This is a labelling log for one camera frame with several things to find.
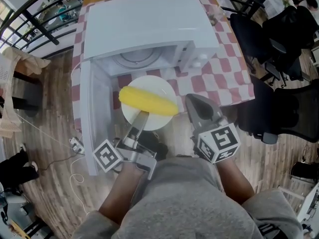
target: corn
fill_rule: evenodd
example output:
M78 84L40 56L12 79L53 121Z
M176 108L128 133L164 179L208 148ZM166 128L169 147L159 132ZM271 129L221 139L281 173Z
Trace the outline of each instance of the corn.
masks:
M152 114L173 116L178 113L178 107L172 101L130 86L121 89L119 99L123 104Z

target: shoe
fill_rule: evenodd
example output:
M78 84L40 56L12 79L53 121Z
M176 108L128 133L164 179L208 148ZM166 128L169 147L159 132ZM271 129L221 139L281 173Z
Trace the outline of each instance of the shoe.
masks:
M30 166L33 167L36 172L38 172L38 170L39 170L38 165L34 161L31 162Z
M26 152L26 147L23 143L20 144L20 150L23 150L24 152Z

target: gray shirt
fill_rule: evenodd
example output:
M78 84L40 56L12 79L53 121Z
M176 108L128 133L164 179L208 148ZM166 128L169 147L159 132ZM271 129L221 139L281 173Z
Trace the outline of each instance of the gray shirt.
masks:
M301 224L279 190L261 192L240 206L224 194L215 166L199 158L159 162L132 203L121 226L94 211L72 238L272 239L278 233L303 238Z

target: white cable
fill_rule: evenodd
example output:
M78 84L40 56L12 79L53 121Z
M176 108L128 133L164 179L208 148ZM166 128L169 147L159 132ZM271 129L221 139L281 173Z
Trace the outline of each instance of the white cable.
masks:
M83 177L82 174L80 174L80 173L73 173L73 172L72 172L72 165L73 165L76 161L78 161L78 160L80 160L80 159L82 159L82 158L85 158L85 157L80 157L80 158L78 158L77 160L74 160L74 161L71 163L71 166L70 166L70 170L71 170L70 185L71 185L71 189L72 189L74 195L75 195L75 196L77 197L77 199L81 202L85 214L88 215L89 212L86 211L83 201L82 201L82 200L79 198L79 196L75 193L75 191L74 191L74 189L73 189L73 186L72 186L72 182L71 182L71 179L72 179L72 178L73 178L77 183L83 183L83 182L84 182L84 177ZM81 181L79 181L78 179L75 178L76 175L79 175L80 177L82 177Z
M27 121L26 119L24 119L23 117L21 117L19 114L16 113L16 115L17 115L19 118L23 119L25 122L29 123L31 126L35 127L35 128L36 128L37 130L39 130L41 133L45 134L47 137L51 138L52 140L54 140L54 141L56 141L56 142L62 144L63 146L65 146L65 147L67 147L67 148L69 148L69 149L72 149L70 146L68 146L68 145L66 145L66 144L64 144L64 143L61 143L60 141L54 139L52 136L48 135L46 132L43 132L41 129L37 128L35 125L33 125L32 123L30 123L29 121Z

